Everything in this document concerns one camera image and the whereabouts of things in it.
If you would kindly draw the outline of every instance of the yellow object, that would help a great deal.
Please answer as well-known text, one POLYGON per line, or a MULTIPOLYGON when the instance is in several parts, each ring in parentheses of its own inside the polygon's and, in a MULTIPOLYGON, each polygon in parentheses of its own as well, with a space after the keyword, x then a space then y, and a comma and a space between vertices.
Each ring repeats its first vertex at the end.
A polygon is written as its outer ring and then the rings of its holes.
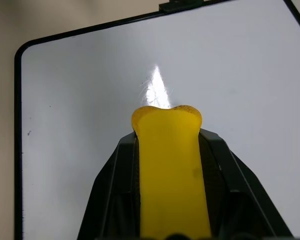
POLYGON ((140 237, 211 236, 198 135, 200 112, 144 106, 132 115, 139 141, 140 237))

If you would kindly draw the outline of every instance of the white surface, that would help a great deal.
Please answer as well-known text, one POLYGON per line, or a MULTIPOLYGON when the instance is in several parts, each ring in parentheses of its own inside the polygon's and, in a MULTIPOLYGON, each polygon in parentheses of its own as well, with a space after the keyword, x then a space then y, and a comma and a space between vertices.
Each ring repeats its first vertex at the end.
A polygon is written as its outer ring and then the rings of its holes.
POLYGON ((300 27, 282 0, 236 0, 24 52, 25 239, 77 237, 95 177, 153 96, 200 110, 300 236, 300 27))

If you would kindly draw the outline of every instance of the black whiteboard frame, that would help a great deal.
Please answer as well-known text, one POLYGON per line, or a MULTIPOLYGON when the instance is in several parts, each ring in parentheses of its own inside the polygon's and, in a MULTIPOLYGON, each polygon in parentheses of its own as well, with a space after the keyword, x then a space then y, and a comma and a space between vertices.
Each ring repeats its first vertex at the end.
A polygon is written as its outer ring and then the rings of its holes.
MULTIPOLYGON (((210 6, 235 0, 210 0, 202 1, 202 6, 210 6)), ((300 13, 292 0, 283 0, 300 25, 300 13)), ((89 26, 77 30, 63 32, 51 36, 34 39, 23 44, 14 56, 14 239, 23 239, 23 203, 22 203, 22 103, 21 103, 21 72, 22 55, 31 46, 56 41, 94 31, 108 29, 120 25, 131 24, 143 20, 166 16, 164 12, 152 12, 139 16, 133 16, 121 20, 111 21, 103 24, 89 26)))

